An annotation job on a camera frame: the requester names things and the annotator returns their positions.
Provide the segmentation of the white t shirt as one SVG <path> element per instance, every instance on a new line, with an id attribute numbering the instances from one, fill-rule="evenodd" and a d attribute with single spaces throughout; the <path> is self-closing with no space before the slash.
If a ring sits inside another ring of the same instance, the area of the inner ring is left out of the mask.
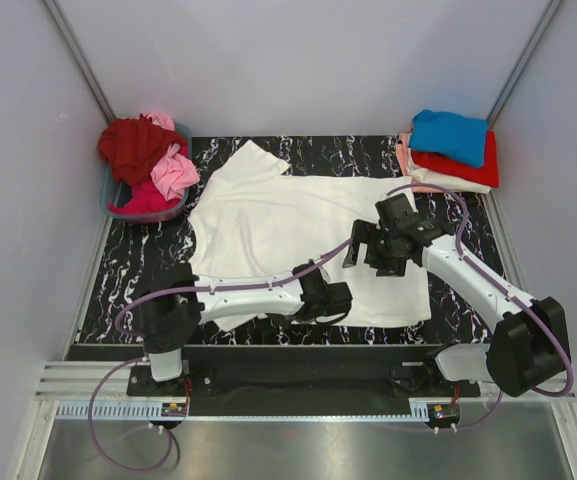
<path id="1" fill-rule="evenodd" d="M 241 146 L 209 178 L 192 209 L 190 259 L 198 274 L 265 277 L 293 269 L 337 247 L 355 220 L 377 222 L 376 202 L 406 187 L 408 177 L 289 176 L 289 165 L 257 146 Z M 410 262 L 402 277 L 377 277 L 363 263 L 325 265 L 348 284 L 352 308 L 343 325 L 399 328 L 431 317 L 427 272 Z"/>

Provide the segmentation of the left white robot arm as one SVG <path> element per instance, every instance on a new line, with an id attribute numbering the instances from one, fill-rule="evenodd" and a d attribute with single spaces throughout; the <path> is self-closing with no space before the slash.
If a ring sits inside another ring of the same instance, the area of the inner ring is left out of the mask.
<path id="1" fill-rule="evenodd" d="M 264 314 L 288 323 L 336 324 L 349 314 L 345 282 L 330 283 L 313 261 L 269 277 L 224 278 L 183 269 L 180 281 L 146 290 L 136 301 L 137 332 L 156 382 L 184 374 L 182 348 L 195 329 L 226 317 Z"/>

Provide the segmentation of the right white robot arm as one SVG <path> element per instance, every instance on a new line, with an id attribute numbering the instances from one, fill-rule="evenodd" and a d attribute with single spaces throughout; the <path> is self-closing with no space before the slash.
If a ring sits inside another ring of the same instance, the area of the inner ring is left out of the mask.
<path id="1" fill-rule="evenodd" d="M 571 392 L 565 312 L 556 300 L 538 300 L 505 281 L 456 235 L 431 221 L 410 228 L 355 221 L 344 267 L 356 265 L 360 245 L 367 247 L 365 264 L 378 275 L 401 274 L 412 261 L 449 285 L 487 325 L 489 343 L 458 343 L 434 356 L 443 379 L 492 382 L 511 397 L 533 391 L 556 398 Z"/>

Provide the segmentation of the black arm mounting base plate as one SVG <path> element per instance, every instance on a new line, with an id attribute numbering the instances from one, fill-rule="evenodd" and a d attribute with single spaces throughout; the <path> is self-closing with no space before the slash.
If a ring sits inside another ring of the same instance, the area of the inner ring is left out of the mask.
<path id="1" fill-rule="evenodd" d="M 436 345 L 189 346 L 181 377 L 157 382 L 131 369 L 131 397 L 189 395 L 199 417 L 385 417 L 407 415 L 412 399 L 476 398 L 477 385 L 440 377 Z"/>

